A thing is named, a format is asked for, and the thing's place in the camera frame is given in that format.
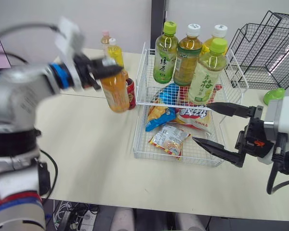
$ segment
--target white bottle cap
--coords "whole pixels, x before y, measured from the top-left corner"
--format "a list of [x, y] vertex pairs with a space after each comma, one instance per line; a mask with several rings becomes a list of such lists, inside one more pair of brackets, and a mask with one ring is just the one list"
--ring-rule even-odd
[[201, 26], [198, 24], [190, 24], [187, 26], [187, 35], [191, 37], [197, 37], [200, 35]]
[[212, 35], [217, 38], [224, 38], [227, 34], [228, 27], [225, 25], [215, 25]]
[[117, 41], [116, 41], [115, 38], [110, 38], [110, 39], [109, 39], [109, 45], [114, 46], [114, 45], [116, 45], [116, 44], [117, 44]]

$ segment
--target wire basket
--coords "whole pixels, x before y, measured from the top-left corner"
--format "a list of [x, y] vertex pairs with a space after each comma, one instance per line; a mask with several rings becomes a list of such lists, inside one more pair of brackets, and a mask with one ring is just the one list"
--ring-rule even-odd
[[[171, 80], [167, 84], [157, 83], [153, 78], [153, 68], [155, 60], [155, 50], [148, 49], [143, 50], [141, 63], [139, 66], [139, 71], [136, 80], [137, 95], [136, 104], [142, 105], [159, 105], [165, 106], [165, 104], [160, 104], [155, 101], [156, 96], [159, 92], [163, 91], [164, 87], [173, 83]], [[214, 102], [230, 102], [241, 104], [244, 92], [248, 88], [248, 83], [245, 80], [244, 74], [240, 69], [236, 58], [232, 51], [229, 51], [226, 55], [227, 66], [224, 71], [222, 71], [221, 76], [215, 85], [215, 95], [214, 100], [211, 99], [208, 103]], [[244, 82], [245, 88], [242, 89], [238, 83], [241, 80]], [[197, 108], [200, 105], [192, 104], [188, 101], [187, 93], [189, 87], [179, 87], [178, 92], [169, 92], [169, 94], [176, 98], [174, 104], [166, 104], [166, 106], [177, 107], [177, 108]]]
[[[268, 11], [260, 24], [238, 29], [229, 48], [233, 51], [250, 88], [289, 87], [289, 14]], [[239, 79], [246, 87], [244, 79]]]
[[152, 144], [149, 144], [149, 140], [160, 130], [160, 128], [158, 127], [150, 132], [145, 131], [149, 107], [150, 107], [149, 105], [141, 105], [140, 107], [138, 107], [139, 113], [133, 145], [135, 158], [167, 160], [167, 161], [174, 161], [177, 163], [198, 164], [211, 167], [216, 167], [223, 162], [222, 159], [211, 155], [192, 140], [192, 137], [195, 136], [198, 138], [204, 138], [218, 142], [216, 136], [216, 129], [214, 126], [211, 112], [208, 112], [210, 113], [211, 116], [211, 123], [210, 123], [211, 133], [207, 133], [205, 131], [193, 128], [188, 128], [186, 126], [179, 125], [176, 123], [168, 123], [171, 126], [175, 126], [191, 134], [191, 136], [189, 136], [183, 142], [181, 150], [182, 155], [173, 156], [167, 154], [164, 150], [157, 148]]

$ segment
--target white wall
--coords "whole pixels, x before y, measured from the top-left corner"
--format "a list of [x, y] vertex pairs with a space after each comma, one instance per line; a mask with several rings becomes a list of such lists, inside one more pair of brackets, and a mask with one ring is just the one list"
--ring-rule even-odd
[[[151, 0], [0, 0], [0, 29], [23, 22], [57, 23], [63, 15], [79, 25], [85, 47], [100, 49], [101, 31], [126, 52], [141, 53], [150, 42]], [[53, 32], [26, 30], [1, 39], [6, 51], [31, 62], [49, 62], [57, 56]]]
[[230, 43], [236, 30], [246, 23], [260, 23], [268, 10], [289, 13], [289, 0], [168, 0], [167, 20], [177, 23], [177, 38], [185, 37], [190, 23], [201, 26], [199, 39], [211, 37], [216, 24], [228, 26]]

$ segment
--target black wire file rack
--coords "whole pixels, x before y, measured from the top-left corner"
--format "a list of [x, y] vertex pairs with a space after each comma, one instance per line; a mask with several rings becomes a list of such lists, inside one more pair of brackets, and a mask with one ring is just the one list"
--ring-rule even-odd
[[[260, 24], [245, 24], [237, 30], [229, 49], [250, 88], [289, 87], [289, 14], [268, 11]], [[239, 84], [246, 87], [243, 79]]]

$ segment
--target green bottle cap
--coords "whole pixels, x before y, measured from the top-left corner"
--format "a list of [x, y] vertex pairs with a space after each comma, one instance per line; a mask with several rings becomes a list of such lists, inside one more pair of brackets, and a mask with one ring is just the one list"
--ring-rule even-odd
[[275, 90], [268, 91], [264, 98], [263, 102], [268, 105], [271, 100], [281, 100], [285, 96], [285, 89], [277, 88]]
[[223, 38], [215, 38], [213, 39], [210, 51], [213, 51], [215, 53], [223, 53], [226, 50], [227, 47], [227, 40]]
[[175, 22], [165, 22], [163, 32], [168, 35], [174, 35], [177, 29], [177, 25]]

